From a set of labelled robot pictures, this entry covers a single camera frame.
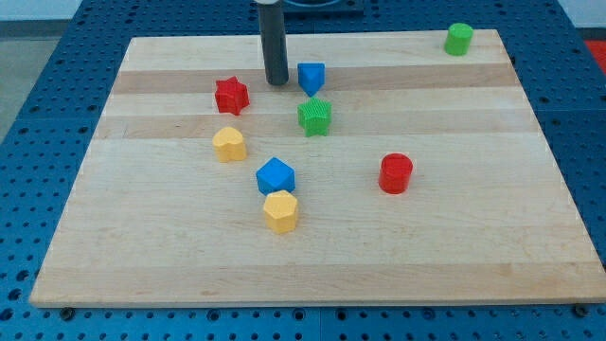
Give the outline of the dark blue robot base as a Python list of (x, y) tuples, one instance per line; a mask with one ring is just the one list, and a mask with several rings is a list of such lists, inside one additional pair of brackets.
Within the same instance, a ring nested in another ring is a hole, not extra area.
[(284, 0), (283, 8), (290, 14), (361, 13), (365, 0)]

